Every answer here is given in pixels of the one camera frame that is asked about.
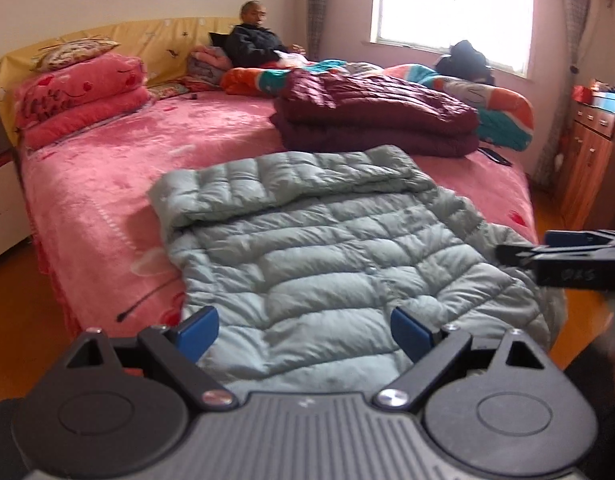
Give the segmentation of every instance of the screw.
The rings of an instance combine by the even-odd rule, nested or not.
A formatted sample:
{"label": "screw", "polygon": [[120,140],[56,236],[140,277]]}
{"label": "screw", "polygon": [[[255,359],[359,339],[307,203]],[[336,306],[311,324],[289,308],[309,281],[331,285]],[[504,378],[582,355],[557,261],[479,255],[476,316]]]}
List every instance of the screw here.
{"label": "screw", "polygon": [[377,403],[386,408],[400,408],[407,404],[410,397],[402,390],[388,388],[379,392],[377,395]]}
{"label": "screw", "polygon": [[203,392],[201,399],[208,406],[229,406],[234,402],[234,396],[227,390],[208,390]]}

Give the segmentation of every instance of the window sill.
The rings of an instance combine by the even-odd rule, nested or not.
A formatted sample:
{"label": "window sill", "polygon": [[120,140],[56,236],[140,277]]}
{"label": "window sill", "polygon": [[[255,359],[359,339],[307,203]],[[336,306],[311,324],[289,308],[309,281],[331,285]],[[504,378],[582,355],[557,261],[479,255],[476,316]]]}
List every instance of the window sill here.
{"label": "window sill", "polygon": [[[449,50],[445,48],[436,49],[436,48],[430,48],[430,47],[407,44],[407,43],[398,43],[397,41],[374,40],[374,41],[363,41],[362,43],[368,46],[396,46],[399,48],[417,50],[419,52],[427,52],[428,54],[438,54],[439,56],[449,54]],[[492,70],[494,70],[495,73],[498,72],[498,73],[502,73],[505,75],[514,76],[518,79],[521,79],[522,81],[532,82],[532,79],[529,78],[529,74],[527,73],[523,74],[519,72],[514,72],[511,69],[502,68],[496,65],[492,66]]]}

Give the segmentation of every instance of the mobile phone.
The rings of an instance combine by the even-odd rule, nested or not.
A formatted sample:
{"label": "mobile phone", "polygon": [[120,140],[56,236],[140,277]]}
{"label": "mobile phone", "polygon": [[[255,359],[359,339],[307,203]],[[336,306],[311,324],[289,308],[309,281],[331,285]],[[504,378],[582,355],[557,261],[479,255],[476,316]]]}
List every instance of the mobile phone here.
{"label": "mobile phone", "polygon": [[492,148],[478,148],[478,151],[485,155],[487,158],[496,162],[496,164],[502,164],[504,166],[511,166],[512,163],[504,156],[496,153]]}

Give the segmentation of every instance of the yellow headboard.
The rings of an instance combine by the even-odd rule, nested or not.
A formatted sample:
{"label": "yellow headboard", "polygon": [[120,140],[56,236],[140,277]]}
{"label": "yellow headboard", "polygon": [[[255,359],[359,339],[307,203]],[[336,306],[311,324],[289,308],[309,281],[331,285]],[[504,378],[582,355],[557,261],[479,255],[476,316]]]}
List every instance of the yellow headboard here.
{"label": "yellow headboard", "polygon": [[124,22],[72,32],[10,52],[0,59],[2,124],[15,146],[18,135],[14,132],[13,90],[25,79],[37,75],[33,66],[44,52],[41,49],[47,46],[91,36],[106,36],[120,43],[114,52],[143,59],[149,74],[147,84],[154,85],[184,75],[186,58],[191,48],[198,44],[208,44],[210,32],[229,33],[236,23],[236,18],[171,18]]}

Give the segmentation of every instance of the elderly man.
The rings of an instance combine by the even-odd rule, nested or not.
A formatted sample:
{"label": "elderly man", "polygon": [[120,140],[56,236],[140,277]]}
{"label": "elderly man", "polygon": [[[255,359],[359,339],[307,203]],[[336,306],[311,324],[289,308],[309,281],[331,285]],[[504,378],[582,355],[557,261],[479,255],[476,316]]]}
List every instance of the elderly man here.
{"label": "elderly man", "polygon": [[278,61],[276,50],[305,54],[301,46],[285,46],[269,28],[261,27],[266,16],[265,7],[255,0],[241,7],[242,23],[236,25],[225,41],[225,53],[234,66],[255,68]]}

